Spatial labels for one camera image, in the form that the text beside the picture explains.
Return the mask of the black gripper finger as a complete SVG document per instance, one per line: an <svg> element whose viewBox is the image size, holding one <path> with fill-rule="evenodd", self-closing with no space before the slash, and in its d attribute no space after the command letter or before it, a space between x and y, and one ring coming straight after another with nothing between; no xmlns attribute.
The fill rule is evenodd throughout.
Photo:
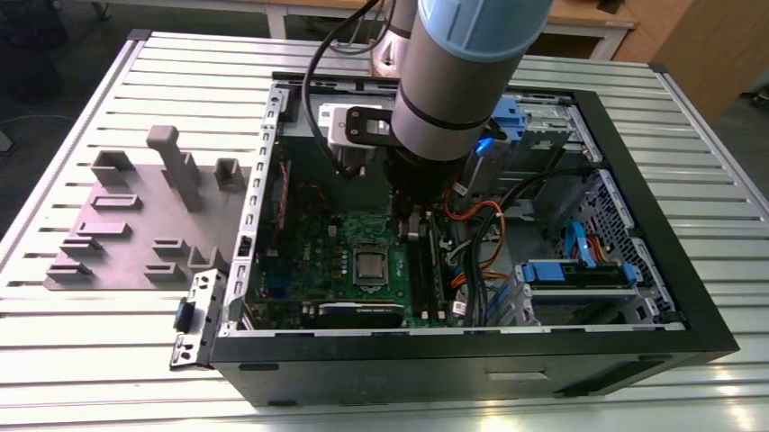
<svg viewBox="0 0 769 432"><path fill-rule="evenodd" d="M392 196L392 223L393 230L400 240L416 241L427 235L423 227L425 217L424 206L403 193Z"/></svg>

